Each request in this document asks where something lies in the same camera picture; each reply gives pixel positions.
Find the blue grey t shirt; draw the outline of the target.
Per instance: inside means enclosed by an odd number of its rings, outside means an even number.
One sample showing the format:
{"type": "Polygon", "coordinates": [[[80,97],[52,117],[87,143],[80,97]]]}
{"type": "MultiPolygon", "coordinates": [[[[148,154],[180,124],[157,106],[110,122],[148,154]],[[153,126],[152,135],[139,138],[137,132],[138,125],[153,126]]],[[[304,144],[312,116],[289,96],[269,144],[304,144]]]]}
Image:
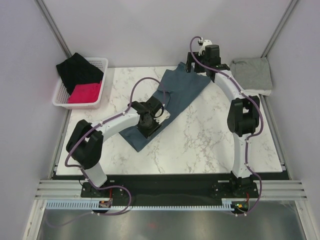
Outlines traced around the blue grey t shirt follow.
{"type": "Polygon", "coordinates": [[[211,79],[207,76],[198,75],[194,71],[186,72],[186,65],[183,62],[180,62],[174,70],[167,69],[161,79],[162,86],[158,86],[152,96],[162,101],[163,90],[165,90],[164,109],[170,113],[170,117],[149,138],[145,138],[135,126],[129,127],[119,134],[134,150],[140,152],[171,124],[210,82],[211,79]]]}

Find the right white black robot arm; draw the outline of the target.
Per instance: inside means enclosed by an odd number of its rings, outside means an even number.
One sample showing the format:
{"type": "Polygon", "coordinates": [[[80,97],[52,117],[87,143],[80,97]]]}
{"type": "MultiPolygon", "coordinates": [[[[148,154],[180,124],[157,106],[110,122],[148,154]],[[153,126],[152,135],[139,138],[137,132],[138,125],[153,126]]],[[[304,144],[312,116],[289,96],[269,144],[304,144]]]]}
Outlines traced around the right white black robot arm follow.
{"type": "Polygon", "coordinates": [[[187,54],[186,71],[192,64],[196,73],[205,73],[225,94],[230,102],[227,127],[233,135],[234,161],[229,191],[242,196],[253,184],[253,171],[249,168],[251,138],[260,125],[261,111],[258,96],[248,96],[232,76],[228,65],[221,63],[220,48],[210,40],[199,40],[199,51],[187,54]]]}

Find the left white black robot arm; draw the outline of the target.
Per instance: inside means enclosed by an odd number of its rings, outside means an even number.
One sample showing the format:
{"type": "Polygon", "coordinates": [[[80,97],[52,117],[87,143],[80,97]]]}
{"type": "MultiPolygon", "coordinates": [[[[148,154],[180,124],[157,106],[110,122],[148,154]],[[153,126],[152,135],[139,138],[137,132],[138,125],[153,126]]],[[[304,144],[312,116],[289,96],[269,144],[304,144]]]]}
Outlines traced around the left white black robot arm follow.
{"type": "Polygon", "coordinates": [[[164,104],[152,96],[146,102],[129,103],[124,111],[96,123],[80,120],[66,145],[67,158],[78,162],[83,175],[93,183],[92,191],[104,197],[110,191],[107,175],[99,163],[104,142],[130,127],[136,127],[143,137],[149,139],[170,116],[164,104]]]}

